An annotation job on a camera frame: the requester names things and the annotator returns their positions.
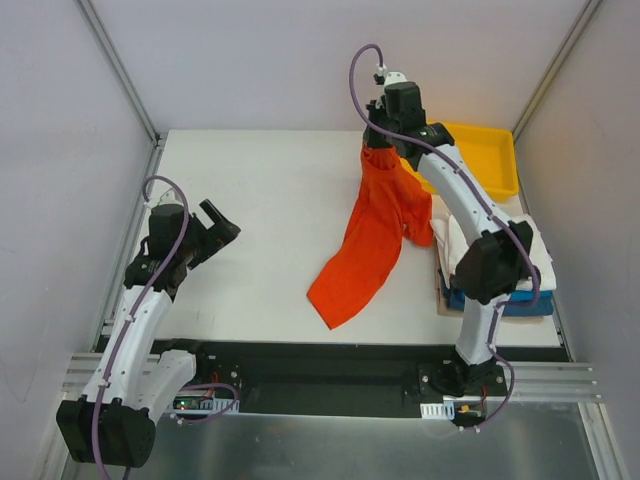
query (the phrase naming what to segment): white table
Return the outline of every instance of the white table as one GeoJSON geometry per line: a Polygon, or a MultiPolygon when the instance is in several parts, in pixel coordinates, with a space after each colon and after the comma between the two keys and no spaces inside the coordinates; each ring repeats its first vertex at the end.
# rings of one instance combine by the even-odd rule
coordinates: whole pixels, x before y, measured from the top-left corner
{"type": "MultiPolygon", "coordinates": [[[[306,297],[342,243],[361,178],[361,137],[361,132],[171,131],[158,173],[183,188],[192,210],[198,212],[197,204],[209,198],[242,233],[189,273],[158,338],[455,343],[462,319],[436,312],[433,249],[406,240],[386,284],[345,325],[330,331],[306,297]]],[[[157,182],[153,195],[164,191],[157,182]]],[[[522,211],[517,197],[503,208],[522,211]]],[[[443,212],[442,200],[434,197],[434,215],[443,212]]],[[[498,343],[559,345],[551,317],[534,324],[503,322],[498,343]]]]}

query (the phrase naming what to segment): folded towel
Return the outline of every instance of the folded towel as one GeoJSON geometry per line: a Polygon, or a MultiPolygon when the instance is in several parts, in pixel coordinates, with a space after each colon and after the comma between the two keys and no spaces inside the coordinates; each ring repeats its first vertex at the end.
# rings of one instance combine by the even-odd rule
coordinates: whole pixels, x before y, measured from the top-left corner
{"type": "MultiPolygon", "coordinates": [[[[540,290],[554,291],[556,289],[556,275],[551,264],[552,259],[542,240],[540,231],[529,215],[516,215],[513,221],[518,223],[526,220],[533,230],[533,240],[529,256],[531,261],[540,271],[540,290]]],[[[434,218],[431,226],[438,242],[438,252],[440,255],[440,265],[443,270],[445,282],[449,287],[449,279],[456,271],[456,266],[468,250],[467,242],[462,233],[462,229],[453,215],[449,215],[446,220],[434,218]]],[[[530,279],[521,280],[516,287],[517,290],[531,291],[533,284],[530,279]]]]}

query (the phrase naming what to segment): cable clip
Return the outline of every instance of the cable clip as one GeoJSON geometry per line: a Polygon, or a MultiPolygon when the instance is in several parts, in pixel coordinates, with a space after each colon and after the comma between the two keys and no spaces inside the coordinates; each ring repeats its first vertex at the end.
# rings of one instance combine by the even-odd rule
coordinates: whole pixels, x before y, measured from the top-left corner
{"type": "Polygon", "coordinates": [[[175,414],[175,412],[171,412],[171,413],[169,414],[169,418],[170,418],[171,420],[176,420],[176,418],[177,418],[176,423],[177,423],[178,425],[182,425],[182,424],[184,423],[184,418],[182,418],[182,417],[178,417],[178,416],[175,414]]]}
{"type": "Polygon", "coordinates": [[[387,77],[387,66],[382,64],[380,66],[379,63],[376,63],[376,67],[378,68],[378,72],[373,75],[373,79],[376,81],[376,85],[384,85],[384,80],[387,77]]]}

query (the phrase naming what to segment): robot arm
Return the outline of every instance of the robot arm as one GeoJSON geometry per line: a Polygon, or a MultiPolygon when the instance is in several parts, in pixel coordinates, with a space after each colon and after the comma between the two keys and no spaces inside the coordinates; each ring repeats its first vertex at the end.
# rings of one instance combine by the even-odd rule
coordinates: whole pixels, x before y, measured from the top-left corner
{"type": "Polygon", "coordinates": [[[469,246],[452,280],[467,296],[460,336],[451,362],[429,376],[434,389],[462,396],[468,387],[495,375],[492,350],[504,304],[518,281],[529,274],[505,228],[515,235],[526,254],[533,232],[526,222],[512,222],[493,203],[464,163],[447,129],[440,123],[427,124],[420,89],[414,82],[407,81],[400,72],[384,71],[374,78],[384,86],[384,94],[372,100],[367,110],[369,120],[380,128],[367,127],[365,145],[395,147],[414,170],[428,179],[458,220],[469,246]],[[417,145],[416,141],[431,148],[417,145]]]}
{"type": "Polygon", "coordinates": [[[99,409],[102,463],[144,465],[153,448],[156,423],[196,374],[195,355],[183,350],[164,352],[149,375],[143,376],[142,372],[160,323],[171,309],[187,270],[209,259],[240,233],[209,200],[200,203],[200,207],[213,226],[205,228],[191,214],[175,255],[162,271],[161,263],[180,238],[185,207],[168,203],[151,210],[149,235],[126,269],[126,290],[98,369],[80,398],[63,401],[56,415],[71,457],[77,462],[96,462],[91,433],[94,409],[99,409]],[[144,294],[154,275],[157,278],[144,294]],[[104,372],[111,372],[108,380],[104,379],[104,372]]]}

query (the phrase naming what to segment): metal frame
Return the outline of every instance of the metal frame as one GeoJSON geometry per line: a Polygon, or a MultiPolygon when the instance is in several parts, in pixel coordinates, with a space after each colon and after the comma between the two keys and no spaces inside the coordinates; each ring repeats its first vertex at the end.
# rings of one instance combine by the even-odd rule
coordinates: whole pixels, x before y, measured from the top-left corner
{"type": "MultiPolygon", "coordinates": [[[[63,390],[68,392],[82,390],[98,368],[101,358],[102,354],[100,353],[75,354],[71,359],[63,390]]],[[[159,359],[160,355],[149,355],[143,368],[143,375],[148,375],[159,359]]],[[[513,401],[515,402],[596,405],[604,401],[601,386],[591,364],[513,362],[512,365],[515,368],[517,378],[513,392],[513,401]]],[[[509,372],[505,370],[505,381],[508,383],[509,380],[509,372]]],[[[462,397],[458,400],[464,401],[470,398],[472,397],[462,397]]],[[[494,400],[501,400],[501,398],[495,397],[494,400]]]]}
{"type": "Polygon", "coordinates": [[[547,67],[547,70],[544,72],[544,75],[542,75],[540,82],[529,98],[526,107],[520,114],[520,118],[514,125],[512,129],[514,141],[518,140],[527,124],[531,120],[531,117],[533,117],[533,114],[544,100],[547,92],[549,91],[549,88],[551,87],[551,84],[558,76],[558,73],[571,55],[571,52],[573,52],[573,49],[580,38],[582,38],[582,34],[591,23],[591,20],[593,20],[594,15],[598,11],[600,5],[602,5],[603,1],[604,0],[587,0],[585,2],[582,10],[576,17],[576,20],[573,22],[573,25],[571,25],[567,36],[560,44],[560,48],[554,55],[551,63],[547,67]]]}
{"type": "MultiPolygon", "coordinates": [[[[166,137],[159,136],[158,143],[152,146],[151,154],[147,159],[147,167],[145,168],[142,179],[157,172],[158,166],[160,165],[160,160],[162,158],[162,152],[164,151],[165,138],[166,137]]],[[[122,286],[124,271],[127,268],[129,261],[133,257],[136,240],[138,239],[138,235],[140,234],[140,230],[142,228],[144,210],[144,205],[140,201],[136,201],[136,203],[131,208],[124,241],[122,242],[122,245],[118,252],[118,260],[116,261],[116,264],[114,265],[111,272],[111,283],[109,285],[109,290],[102,302],[102,305],[100,306],[100,323],[96,328],[96,335],[93,341],[94,349],[96,344],[100,340],[100,337],[104,333],[103,329],[105,324],[113,324],[113,317],[115,309],[118,305],[118,299],[120,298],[120,295],[122,294],[122,290],[124,288],[122,286]]]]}
{"type": "MultiPolygon", "coordinates": [[[[542,76],[536,89],[532,93],[526,107],[513,128],[514,138],[517,140],[526,128],[531,117],[538,106],[542,103],[553,80],[570,56],[575,45],[581,38],[586,27],[593,19],[603,0],[587,0],[577,16],[574,24],[567,33],[567,36],[560,45],[558,52],[552,59],[549,67],[542,76]]],[[[76,0],[76,3],[87,21],[87,25],[94,35],[98,46],[103,52],[106,61],[115,73],[123,93],[127,97],[133,108],[142,128],[152,142],[152,152],[148,160],[146,174],[155,173],[161,160],[166,135],[160,135],[144,107],[144,104],[136,91],[131,78],[129,77],[122,60],[120,59],[113,42],[111,41],[98,12],[91,0],[76,0]]],[[[527,205],[524,193],[521,194],[523,204],[527,205]]],[[[96,336],[96,347],[100,349],[100,343],[104,344],[104,334],[109,334],[110,319],[121,293],[120,278],[128,260],[131,258],[135,241],[142,228],[144,209],[142,205],[132,208],[129,218],[129,226],[120,250],[119,261],[112,272],[112,282],[108,294],[101,306],[101,321],[104,329],[98,328],[96,336]]],[[[557,323],[559,335],[563,337],[562,324],[559,319],[554,318],[557,323]]],[[[564,348],[568,352],[568,345],[564,342],[564,348]]],[[[145,372],[158,362],[158,355],[150,355],[146,364],[145,372]]],[[[88,378],[95,371],[100,359],[100,354],[87,353],[74,355],[65,382],[63,391],[70,395],[77,395],[77,392],[84,386],[88,378]]],[[[608,417],[602,397],[600,385],[594,376],[593,368],[588,364],[567,363],[567,362],[516,362],[517,382],[515,384],[514,401],[518,402],[550,402],[550,403],[578,403],[583,418],[584,427],[589,439],[593,458],[596,462],[598,473],[601,478],[624,479],[629,478],[624,469],[621,457],[611,434],[608,417]]],[[[60,442],[55,442],[50,449],[48,465],[55,465],[52,470],[59,471],[61,454],[66,453],[60,448],[60,442]]]]}
{"type": "Polygon", "coordinates": [[[138,92],[133,86],[133,82],[131,81],[131,77],[127,73],[127,70],[124,68],[122,60],[116,51],[116,48],[109,38],[109,34],[107,30],[104,28],[102,24],[102,20],[100,20],[100,16],[96,11],[96,8],[93,6],[91,0],[76,0],[76,4],[80,8],[80,12],[84,16],[87,21],[87,25],[93,33],[100,50],[104,54],[107,63],[113,70],[118,79],[120,86],[122,87],[125,96],[129,100],[131,107],[133,108],[142,128],[149,136],[149,139],[153,142],[153,145],[157,145],[159,140],[159,135],[156,128],[153,126],[153,122],[151,121],[151,117],[149,117],[149,113],[144,107],[138,92]]]}
{"type": "Polygon", "coordinates": [[[618,444],[611,433],[611,424],[605,405],[580,403],[578,408],[600,478],[603,480],[631,478],[622,461],[618,444]]]}
{"type": "MultiPolygon", "coordinates": [[[[522,182],[520,182],[520,179],[518,179],[518,186],[520,190],[518,197],[520,198],[520,204],[522,205],[522,210],[524,213],[529,214],[530,213],[529,203],[527,201],[526,194],[522,188],[522,182]]],[[[566,329],[562,324],[563,315],[560,312],[560,307],[558,306],[558,302],[556,300],[555,295],[551,297],[551,303],[553,304],[553,313],[551,314],[551,318],[553,318],[553,324],[556,327],[556,333],[558,334],[558,341],[560,342],[560,346],[562,346],[566,350],[569,360],[573,361],[574,356],[571,353],[571,342],[567,337],[566,329]]]]}

